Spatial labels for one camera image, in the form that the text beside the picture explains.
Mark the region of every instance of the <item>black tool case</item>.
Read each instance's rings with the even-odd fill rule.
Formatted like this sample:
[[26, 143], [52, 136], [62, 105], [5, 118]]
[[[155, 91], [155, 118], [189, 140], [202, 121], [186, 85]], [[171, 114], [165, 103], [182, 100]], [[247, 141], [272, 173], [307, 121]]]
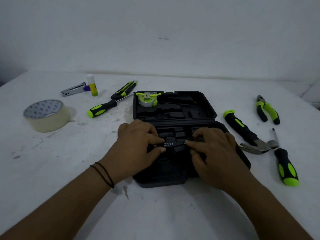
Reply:
[[[149, 122], [155, 126], [158, 135], [166, 142], [193, 141], [192, 134], [200, 127], [218, 128], [228, 132], [220, 122], [215, 121], [217, 114], [201, 92], [197, 91], [157, 91], [158, 104], [143, 107], [134, 94], [133, 118]], [[246, 166], [251, 164], [245, 154], [236, 146], [236, 152]], [[190, 148], [186, 145], [167, 148], [154, 163], [133, 176], [143, 188], [183, 184], [188, 178], [198, 177], [192, 164]]]

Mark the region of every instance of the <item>black string bracelet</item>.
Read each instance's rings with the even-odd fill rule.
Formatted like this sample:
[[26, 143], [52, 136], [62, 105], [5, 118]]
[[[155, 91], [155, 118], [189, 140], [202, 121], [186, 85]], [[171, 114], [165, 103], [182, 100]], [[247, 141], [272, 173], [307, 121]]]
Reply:
[[98, 165], [100, 165], [100, 167], [102, 167], [103, 168], [103, 170], [106, 172], [106, 174], [108, 175], [108, 178], [110, 179], [110, 181], [111, 181], [111, 187], [114, 189], [115, 188], [115, 184], [114, 184], [114, 182], [112, 181], [112, 178], [110, 177], [110, 175], [108, 174], [108, 172], [107, 172], [107, 170], [106, 170], [106, 168], [104, 167], [104, 166], [102, 166], [99, 162], [95, 162], [96, 164], [98, 164]]
[[109, 185], [113, 189], [115, 188], [114, 186], [112, 186], [111, 184], [108, 183], [108, 181], [103, 177], [103, 175], [100, 173], [100, 171], [94, 165], [90, 165], [90, 167], [94, 168], [98, 172], [98, 174], [100, 174], [100, 176], [106, 182], [107, 185]]

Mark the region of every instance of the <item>glue stick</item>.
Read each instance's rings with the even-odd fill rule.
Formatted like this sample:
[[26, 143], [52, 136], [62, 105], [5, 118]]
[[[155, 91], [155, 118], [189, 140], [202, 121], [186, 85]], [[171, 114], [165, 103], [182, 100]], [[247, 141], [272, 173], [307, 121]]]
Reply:
[[98, 90], [97, 90], [96, 82], [94, 81], [94, 76], [92, 74], [87, 74], [87, 79], [88, 79], [92, 96], [94, 97], [98, 96]]

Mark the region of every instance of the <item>white table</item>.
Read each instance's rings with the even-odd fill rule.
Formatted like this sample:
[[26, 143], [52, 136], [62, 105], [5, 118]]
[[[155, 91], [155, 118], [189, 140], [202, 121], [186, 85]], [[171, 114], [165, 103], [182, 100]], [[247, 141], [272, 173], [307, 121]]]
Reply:
[[[98, 98], [90, 92], [62, 97], [60, 91], [86, 82], [82, 73], [26, 72], [0, 88], [1, 166], [0, 233], [4, 232], [90, 164], [101, 159], [116, 141], [118, 126], [133, 120], [129, 98], [106, 114], [91, 119], [86, 111], [107, 102], [126, 82], [138, 80], [138, 90], [200, 91], [238, 143], [243, 139], [222, 115], [236, 110], [264, 141], [273, 139], [289, 152], [300, 186], [287, 187], [278, 176], [273, 152], [246, 153], [252, 173], [311, 234], [320, 238], [320, 112], [273, 81], [210, 80], [170, 77], [95, 75]], [[263, 123], [255, 112], [262, 95], [278, 111], [281, 124]], [[72, 121], [49, 133], [34, 131], [22, 117], [30, 104], [60, 99]], [[132, 178], [117, 185], [94, 209], [76, 239], [256, 239], [252, 224], [225, 193], [199, 179], [184, 185], [143, 189]]]

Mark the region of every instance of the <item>masking tape roll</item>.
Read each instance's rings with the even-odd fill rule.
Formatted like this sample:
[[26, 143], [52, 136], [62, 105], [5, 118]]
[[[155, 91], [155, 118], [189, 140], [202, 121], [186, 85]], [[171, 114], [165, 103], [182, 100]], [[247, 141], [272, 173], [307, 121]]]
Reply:
[[30, 105], [23, 111], [23, 117], [37, 132], [51, 132], [60, 129], [70, 120], [70, 113], [60, 100], [43, 100]]

